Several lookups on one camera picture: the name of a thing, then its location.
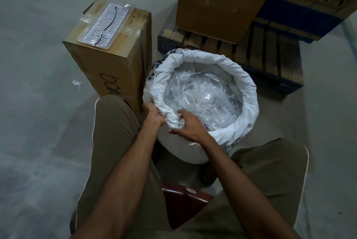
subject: left hand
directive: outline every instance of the left hand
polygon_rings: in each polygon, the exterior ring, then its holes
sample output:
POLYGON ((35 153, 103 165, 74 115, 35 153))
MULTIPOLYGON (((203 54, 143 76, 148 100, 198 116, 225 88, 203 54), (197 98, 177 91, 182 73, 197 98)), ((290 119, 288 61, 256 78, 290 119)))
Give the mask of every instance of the left hand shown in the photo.
POLYGON ((153 103, 143 103, 142 109, 144 110, 147 119, 154 120, 159 126, 162 126, 165 123, 164 118, 159 114, 157 107, 154 106, 153 103))

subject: gray floor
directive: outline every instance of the gray floor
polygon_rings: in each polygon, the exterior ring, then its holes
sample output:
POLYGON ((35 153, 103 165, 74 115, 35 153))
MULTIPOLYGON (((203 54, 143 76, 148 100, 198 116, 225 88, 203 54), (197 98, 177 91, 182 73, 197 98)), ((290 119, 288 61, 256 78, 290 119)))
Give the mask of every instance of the gray floor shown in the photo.
MULTIPOLYGON (((0 238, 69 236, 90 168, 97 94, 61 41, 92 1, 1 0, 0 238)), ((177 0, 118 1, 152 12, 156 47, 177 0)), ((348 23, 354 28, 356 15, 348 23)), ((301 43, 301 55, 306 86, 284 100, 259 90, 260 115, 239 147, 281 136, 305 144, 310 169, 298 232, 307 239, 355 238, 357 63, 341 26, 317 43, 301 43)), ((164 158, 157 167, 163 178, 199 187, 196 166, 169 153, 164 158)), ((218 186, 205 191, 214 194, 218 186)))

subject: white sack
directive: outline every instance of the white sack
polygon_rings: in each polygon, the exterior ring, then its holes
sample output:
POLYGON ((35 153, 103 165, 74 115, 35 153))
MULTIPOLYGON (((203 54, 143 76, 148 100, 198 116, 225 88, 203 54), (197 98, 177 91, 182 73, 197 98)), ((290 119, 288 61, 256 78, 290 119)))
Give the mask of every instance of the white sack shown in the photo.
POLYGON ((208 158, 197 143, 192 143, 177 135, 168 134, 169 128, 181 128, 182 124, 174 111, 165 104, 163 96, 172 71, 183 62, 217 64, 234 77, 234 82, 242 93, 242 114, 226 128, 208 132, 222 149, 228 152, 234 142, 238 142, 253 127, 259 114, 256 86, 251 77, 237 63, 224 55, 211 54, 199 50, 172 50, 163 60, 154 64, 154 71, 146 80, 143 100, 152 100, 165 118, 166 124, 158 132, 158 141, 172 154, 192 164, 203 164, 208 158))

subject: woven plastic bag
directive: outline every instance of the woven plastic bag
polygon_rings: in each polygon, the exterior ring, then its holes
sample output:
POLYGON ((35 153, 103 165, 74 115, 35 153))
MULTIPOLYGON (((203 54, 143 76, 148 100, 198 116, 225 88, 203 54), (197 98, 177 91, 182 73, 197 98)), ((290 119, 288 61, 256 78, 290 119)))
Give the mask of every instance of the woven plastic bag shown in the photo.
MULTIPOLYGON (((240 110, 237 110, 238 113, 233 112, 233 115, 238 114, 235 121, 232 121, 230 125, 222 129, 219 129, 219 127, 217 129, 212 126, 206 126, 209 134, 214 137, 225 152, 228 152, 232 148, 233 143, 239 142, 239 140, 241 140, 252 129, 255 123, 259 114, 256 86, 251 77, 242 69, 242 67, 231 61, 229 58, 226 58, 224 55, 179 48, 168 52, 161 61, 154 63, 153 70, 146 79, 143 100, 145 102, 153 101, 154 105, 159 109, 161 115, 165 118, 165 124, 159 129, 157 139, 168 151, 179 159, 192 164, 204 164, 208 161, 208 157, 199 144, 189 142, 182 137, 167 133, 170 128, 183 127, 183 121, 179 120, 176 110, 171 108, 175 107, 175 105, 172 106, 170 105, 170 102, 167 101, 167 98, 169 97, 167 87, 169 87, 170 83, 172 83, 175 68, 180 67, 184 62, 205 64, 205 69, 214 69, 218 65, 221 70, 226 72, 226 74, 233 76, 234 84, 239 89, 239 93, 241 93, 238 95, 238 99, 241 97, 240 101, 243 103, 238 104, 240 108, 240 110)), ((222 99, 220 99, 220 97, 216 98, 221 101, 219 103, 223 104, 216 105, 212 108, 215 108, 215 111, 221 111, 223 110, 224 105, 224 107, 229 109, 229 105, 224 104, 224 97, 221 97, 222 99)), ((189 107, 190 106, 185 106, 184 109, 195 113, 195 107, 193 107, 192 110, 190 110, 189 107)))

